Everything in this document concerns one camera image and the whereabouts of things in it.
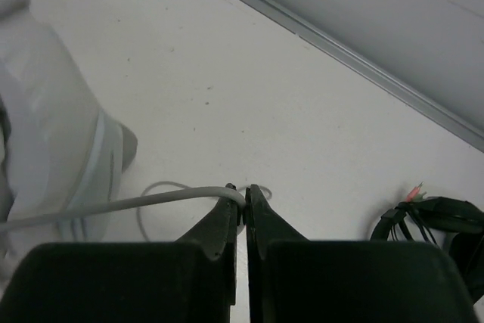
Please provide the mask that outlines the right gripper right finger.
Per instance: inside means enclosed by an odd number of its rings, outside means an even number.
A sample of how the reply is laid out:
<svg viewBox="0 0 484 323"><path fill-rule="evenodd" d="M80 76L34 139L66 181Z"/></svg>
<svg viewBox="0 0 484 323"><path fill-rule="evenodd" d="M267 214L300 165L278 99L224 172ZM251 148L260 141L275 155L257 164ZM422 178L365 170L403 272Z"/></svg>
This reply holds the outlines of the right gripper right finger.
<svg viewBox="0 0 484 323"><path fill-rule="evenodd" d="M251 321L477 321L454 260L424 242L411 220L413 241L311 241L259 186L246 201ZM441 245L445 234L433 234Z"/></svg>

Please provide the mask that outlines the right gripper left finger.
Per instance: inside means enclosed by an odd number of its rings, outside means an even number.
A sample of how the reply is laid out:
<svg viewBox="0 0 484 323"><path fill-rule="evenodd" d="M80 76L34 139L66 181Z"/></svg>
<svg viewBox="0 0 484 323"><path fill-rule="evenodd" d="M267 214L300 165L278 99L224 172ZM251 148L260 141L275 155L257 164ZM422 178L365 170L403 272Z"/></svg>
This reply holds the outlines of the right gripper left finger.
<svg viewBox="0 0 484 323"><path fill-rule="evenodd" d="M1 300L3 322L227 322L241 200L172 242L50 243L31 250Z"/></svg>

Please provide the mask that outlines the grey headphones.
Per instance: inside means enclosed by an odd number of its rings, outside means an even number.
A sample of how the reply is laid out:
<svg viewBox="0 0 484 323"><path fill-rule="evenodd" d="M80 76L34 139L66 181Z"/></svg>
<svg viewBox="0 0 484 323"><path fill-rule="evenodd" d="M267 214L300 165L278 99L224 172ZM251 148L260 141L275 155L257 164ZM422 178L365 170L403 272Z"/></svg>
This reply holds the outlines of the grey headphones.
<svg viewBox="0 0 484 323"><path fill-rule="evenodd" d="M109 203L138 140L30 0L1 0L1 221Z"/></svg>

